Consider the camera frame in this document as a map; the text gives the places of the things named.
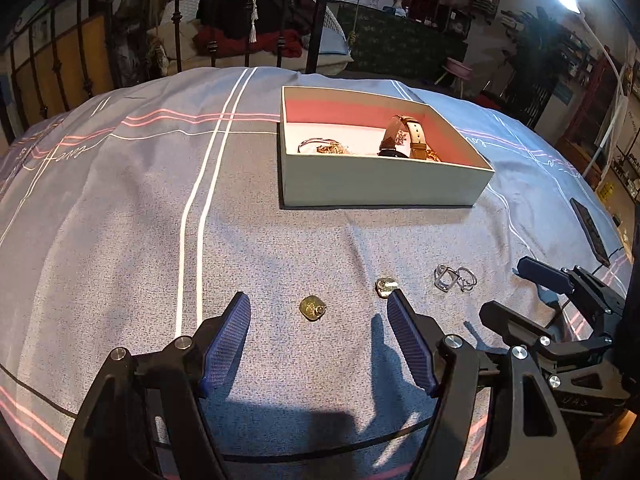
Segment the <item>silver ring cluster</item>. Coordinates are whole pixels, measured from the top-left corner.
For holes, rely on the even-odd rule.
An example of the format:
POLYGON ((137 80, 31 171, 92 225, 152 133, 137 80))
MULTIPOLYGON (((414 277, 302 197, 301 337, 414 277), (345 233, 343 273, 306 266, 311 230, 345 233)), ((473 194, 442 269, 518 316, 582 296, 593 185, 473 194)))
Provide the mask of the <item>silver ring cluster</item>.
POLYGON ((433 273, 434 286, 441 292, 449 292, 457 287, 462 292, 470 292, 478 283, 475 274, 463 266, 454 269, 446 264, 439 264, 433 273))

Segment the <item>tan strap black wristwatch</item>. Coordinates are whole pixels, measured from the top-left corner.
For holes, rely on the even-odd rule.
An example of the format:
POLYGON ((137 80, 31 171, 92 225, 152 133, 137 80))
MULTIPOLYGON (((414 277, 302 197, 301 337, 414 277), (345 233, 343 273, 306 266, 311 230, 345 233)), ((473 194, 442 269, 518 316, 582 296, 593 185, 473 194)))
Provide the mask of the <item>tan strap black wristwatch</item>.
POLYGON ((390 120, 378 148, 378 156, 440 161, 427 144, 421 123, 405 115, 395 115, 390 120))

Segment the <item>black smartphone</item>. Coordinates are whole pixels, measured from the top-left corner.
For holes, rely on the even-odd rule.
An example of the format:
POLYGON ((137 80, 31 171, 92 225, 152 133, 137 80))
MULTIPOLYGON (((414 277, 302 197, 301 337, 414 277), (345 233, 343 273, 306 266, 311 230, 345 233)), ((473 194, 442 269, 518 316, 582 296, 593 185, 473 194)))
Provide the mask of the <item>black smartphone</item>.
POLYGON ((600 237, 600 233, 588 208, 582 203, 579 203, 578 200, 575 200, 574 197, 570 199, 570 206, 572 206, 577 220, 587 237, 588 244, 593 252, 594 258, 596 258, 598 263, 601 263, 602 266, 606 266, 608 268, 611 265, 610 257, 605 250, 603 240, 600 237))

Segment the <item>grey-blue striped bedspread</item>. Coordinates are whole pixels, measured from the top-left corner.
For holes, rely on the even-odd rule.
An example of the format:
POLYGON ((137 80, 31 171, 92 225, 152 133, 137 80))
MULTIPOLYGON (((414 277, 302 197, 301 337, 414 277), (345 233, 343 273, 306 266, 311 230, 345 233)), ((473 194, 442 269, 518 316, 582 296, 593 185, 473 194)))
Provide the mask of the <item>grey-blue striped bedspread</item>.
POLYGON ((413 382, 379 278, 446 332, 496 346, 478 311, 552 312, 515 275, 531 256, 582 266, 618 292, 630 262, 585 181, 513 119, 395 81, 276 68, 194 70, 85 102, 32 127, 1 161, 1 413, 53 479, 82 400, 115 347, 163 349, 245 292, 252 318, 206 408, 237 479, 399 479, 433 401, 413 382), (462 209, 284 209, 285 86, 434 107, 494 166, 462 209), (576 214, 586 206, 611 265, 576 214), (472 271, 470 292, 434 286, 472 271))

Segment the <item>pale green pink-lined box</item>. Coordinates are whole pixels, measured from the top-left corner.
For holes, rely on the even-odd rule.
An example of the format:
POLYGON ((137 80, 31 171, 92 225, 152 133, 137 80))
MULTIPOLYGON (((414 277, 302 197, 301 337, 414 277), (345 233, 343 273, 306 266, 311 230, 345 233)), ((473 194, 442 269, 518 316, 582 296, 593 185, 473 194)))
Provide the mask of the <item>pale green pink-lined box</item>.
POLYGON ((494 174, 427 104, 344 89, 281 91, 284 206, 471 207, 494 174))

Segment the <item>pink round stool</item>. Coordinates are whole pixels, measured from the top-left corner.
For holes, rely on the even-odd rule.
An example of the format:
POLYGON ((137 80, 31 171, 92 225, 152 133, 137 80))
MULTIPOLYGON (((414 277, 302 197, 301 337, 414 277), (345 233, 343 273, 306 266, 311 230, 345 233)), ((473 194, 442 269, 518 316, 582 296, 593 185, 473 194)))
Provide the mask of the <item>pink round stool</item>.
POLYGON ((462 99, 464 97, 464 84, 472 78, 472 68, 454 58, 447 58, 444 70, 442 76, 435 81, 436 86, 439 86, 448 75, 454 76, 454 79, 459 84, 459 98, 462 99))

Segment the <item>dark green patterned cabinet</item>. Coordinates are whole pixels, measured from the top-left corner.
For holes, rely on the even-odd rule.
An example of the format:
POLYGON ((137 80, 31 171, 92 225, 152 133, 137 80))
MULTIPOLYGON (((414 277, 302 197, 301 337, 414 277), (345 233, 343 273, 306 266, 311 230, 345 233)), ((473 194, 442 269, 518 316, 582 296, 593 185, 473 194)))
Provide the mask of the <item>dark green patterned cabinet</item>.
POLYGON ((346 36, 355 33, 350 72, 434 82, 447 58, 463 62, 468 50, 457 35, 355 3, 340 2, 336 18, 346 36))

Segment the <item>red cushion blanket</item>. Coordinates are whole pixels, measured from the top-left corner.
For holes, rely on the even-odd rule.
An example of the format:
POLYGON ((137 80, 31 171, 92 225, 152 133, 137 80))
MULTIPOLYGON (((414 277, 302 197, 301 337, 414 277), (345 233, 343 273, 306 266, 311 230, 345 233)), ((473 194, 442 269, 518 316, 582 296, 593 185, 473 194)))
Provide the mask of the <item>red cushion blanket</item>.
POLYGON ((280 32, 263 32, 256 36, 255 42, 250 42, 247 37, 233 39, 227 37, 221 29, 205 26, 192 41, 199 55, 212 55, 215 52, 216 58, 230 58, 260 51, 273 55, 281 53, 284 58, 300 58, 303 54, 302 40, 293 29, 285 29, 283 36, 280 36, 280 32))

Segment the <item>white wicker hanging chair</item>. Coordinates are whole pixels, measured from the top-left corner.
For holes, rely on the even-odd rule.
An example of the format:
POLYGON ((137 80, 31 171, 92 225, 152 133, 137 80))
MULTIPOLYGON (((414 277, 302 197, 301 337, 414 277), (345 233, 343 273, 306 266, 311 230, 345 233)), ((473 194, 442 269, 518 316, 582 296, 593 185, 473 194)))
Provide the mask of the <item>white wicker hanging chair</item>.
POLYGON ((201 67, 273 66, 303 73, 314 0, 179 0, 146 34, 164 76, 201 67))

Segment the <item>black iron bed frame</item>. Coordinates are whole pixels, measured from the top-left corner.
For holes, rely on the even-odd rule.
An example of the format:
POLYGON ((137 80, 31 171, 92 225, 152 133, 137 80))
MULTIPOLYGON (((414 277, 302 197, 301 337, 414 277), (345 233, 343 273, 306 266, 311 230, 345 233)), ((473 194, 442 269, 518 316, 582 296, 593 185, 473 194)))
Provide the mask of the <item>black iron bed frame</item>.
MULTIPOLYGON (((146 32, 171 1, 34 0, 1 38, 1 120, 8 136, 95 96, 165 77, 146 32)), ((314 0, 305 72, 318 70, 329 0, 314 0)))

